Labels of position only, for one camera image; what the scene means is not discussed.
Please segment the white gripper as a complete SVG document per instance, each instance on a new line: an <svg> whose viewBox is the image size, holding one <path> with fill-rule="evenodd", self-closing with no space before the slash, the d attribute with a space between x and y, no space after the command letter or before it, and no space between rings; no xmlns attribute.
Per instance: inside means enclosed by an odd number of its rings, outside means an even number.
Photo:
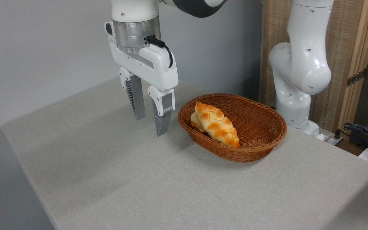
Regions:
<svg viewBox="0 0 368 230"><path fill-rule="evenodd" d="M152 108L155 118L157 136L168 131L172 111L175 106L174 87L178 85L178 70L175 62L170 65L170 55L166 49L150 44L140 48L138 54L122 51L117 45L111 22L104 24L108 33L111 54L121 66L119 76L122 88L127 92L130 105L137 120L145 118L142 81L151 86L148 94L152 98Z"/></svg>

